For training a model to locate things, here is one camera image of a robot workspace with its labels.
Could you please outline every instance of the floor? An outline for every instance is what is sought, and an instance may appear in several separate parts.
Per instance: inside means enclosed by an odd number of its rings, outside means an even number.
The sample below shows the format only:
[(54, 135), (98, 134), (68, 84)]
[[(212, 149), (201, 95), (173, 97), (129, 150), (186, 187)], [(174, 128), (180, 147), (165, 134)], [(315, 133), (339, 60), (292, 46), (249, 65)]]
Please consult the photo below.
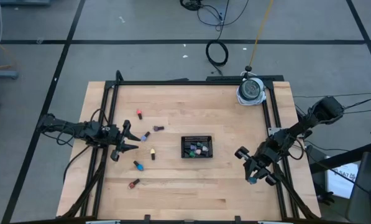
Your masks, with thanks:
[[(224, 0), (203, 3), (225, 11)], [(236, 18), (245, 3), (230, 1), (227, 20)], [(268, 1), (249, 0), (240, 19), (225, 26), (221, 39), (230, 44), (224, 75), (240, 74), (249, 62), (267, 6)], [(55, 216), (70, 148), (43, 136), (31, 141), (40, 113), (77, 121), (87, 83), (112, 80), (118, 69), (125, 80), (204, 80), (215, 70), (204, 48), (219, 33), (178, 1), (52, 0), (50, 7), (3, 7), (2, 14), (2, 44), (16, 59), (20, 77), (0, 79), (0, 222), (33, 144), (11, 221)], [(214, 22), (205, 11), (201, 18)], [(371, 0), (275, 1), (261, 40), (253, 72), (283, 75), (295, 96), (371, 92)], [(210, 54), (223, 58), (216, 46)], [(0, 50), (0, 65), (10, 58)], [(369, 97), (337, 99), (351, 105)], [(295, 98), (303, 110), (318, 100)], [(369, 109), (371, 102), (354, 111)], [(309, 140), (354, 149), (371, 142), (370, 132), (371, 112), (354, 113), (318, 126)]]

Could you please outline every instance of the wooden table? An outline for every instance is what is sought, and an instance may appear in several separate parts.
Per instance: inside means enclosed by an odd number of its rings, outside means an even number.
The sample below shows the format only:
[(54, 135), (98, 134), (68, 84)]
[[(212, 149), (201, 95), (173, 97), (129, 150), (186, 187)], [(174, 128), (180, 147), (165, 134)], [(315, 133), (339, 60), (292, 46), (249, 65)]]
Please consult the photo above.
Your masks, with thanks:
[[(80, 121), (89, 120), (100, 107), (103, 86), (104, 82), (89, 83)], [(274, 82), (274, 86), (282, 126), (290, 127), (297, 122), (290, 85)], [(244, 161), (234, 156), (240, 146), (254, 154), (267, 137), (262, 106), (241, 106), (236, 99), (236, 88), (120, 86), (113, 123), (121, 126), (128, 119), (133, 134), (141, 137), (150, 131), (151, 135), (146, 142), (126, 141), (140, 148), (121, 154), (119, 162), (108, 159), (98, 218), (140, 220), (149, 214), (153, 220), (233, 220), (236, 215), (242, 220), (280, 220), (276, 188), (264, 180), (248, 184), (244, 180)], [(275, 126), (270, 100), (267, 103)], [(142, 120), (138, 119), (136, 109), (142, 110)], [(154, 125), (164, 126), (165, 130), (153, 132)], [(213, 137), (212, 159), (181, 158), (181, 136), (194, 135)], [(71, 157), (84, 147), (84, 142), (76, 140)], [(154, 161), (151, 147), (156, 150)], [(301, 153), (297, 148), (291, 151), (296, 157)], [(65, 213), (84, 189), (90, 156), (91, 150), (71, 165), (57, 215)], [(134, 160), (143, 164), (145, 170), (138, 171)], [(320, 216), (306, 156), (300, 161), (289, 158), (289, 162), (296, 191)], [(137, 178), (140, 183), (128, 189), (129, 183)], [(283, 189), (291, 216), (288, 195)]]

